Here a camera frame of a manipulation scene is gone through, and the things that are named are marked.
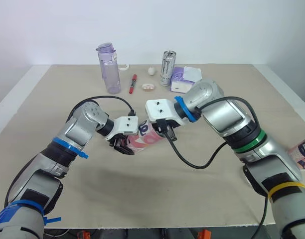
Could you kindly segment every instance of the tissue box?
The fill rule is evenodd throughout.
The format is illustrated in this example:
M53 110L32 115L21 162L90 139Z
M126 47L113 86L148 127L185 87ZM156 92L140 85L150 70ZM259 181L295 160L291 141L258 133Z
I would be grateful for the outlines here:
M186 93L194 83L202 79L201 70L193 67L175 67L171 77L170 90Z

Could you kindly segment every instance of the purple water bottle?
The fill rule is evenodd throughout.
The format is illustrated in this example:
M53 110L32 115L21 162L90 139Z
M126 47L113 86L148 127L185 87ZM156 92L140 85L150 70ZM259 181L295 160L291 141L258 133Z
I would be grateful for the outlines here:
M117 94L121 91L119 81L116 50L110 42L103 43L96 49L102 70L102 78L106 89L110 94Z

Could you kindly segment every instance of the red marker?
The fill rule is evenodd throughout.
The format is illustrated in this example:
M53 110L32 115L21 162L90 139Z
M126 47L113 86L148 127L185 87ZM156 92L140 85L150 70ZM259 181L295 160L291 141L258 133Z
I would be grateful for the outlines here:
M136 84L136 80L137 80L137 75L134 74L134 75L133 75L133 78L132 78L131 87L129 88L129 94L132 94L132 93L133 93L133 90L134 90L134 87L135 87L135 84Z

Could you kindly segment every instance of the white cable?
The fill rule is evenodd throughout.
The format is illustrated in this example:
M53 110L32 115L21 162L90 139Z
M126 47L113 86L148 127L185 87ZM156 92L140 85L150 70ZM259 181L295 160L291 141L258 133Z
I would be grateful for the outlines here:
M52 238L59 238L59 237L65 235L66 233L68 233L69 230L70 230L70 229L67 229L67 230L66 230L65 232L63 232L62 234L56 235L56 236L53 236L53 235L48 234L48 233L44 233L44 234L47 235L47 236L49 236L49 237L52 237Z
M119 68L119 70L120 71L126 71L126 70L128 70L129 69L129 64L125 64L126 65L126 67L124 67L124 68Z

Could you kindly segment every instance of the energy drink can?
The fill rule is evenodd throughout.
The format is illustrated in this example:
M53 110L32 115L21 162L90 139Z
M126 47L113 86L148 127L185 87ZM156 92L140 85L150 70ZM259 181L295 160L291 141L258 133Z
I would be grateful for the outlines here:
M163 53L162 64L161 64L161 75L160 75L160 84L162 86L170 85L170 80L175 61L176 61L176 53L174 51L165 51Z

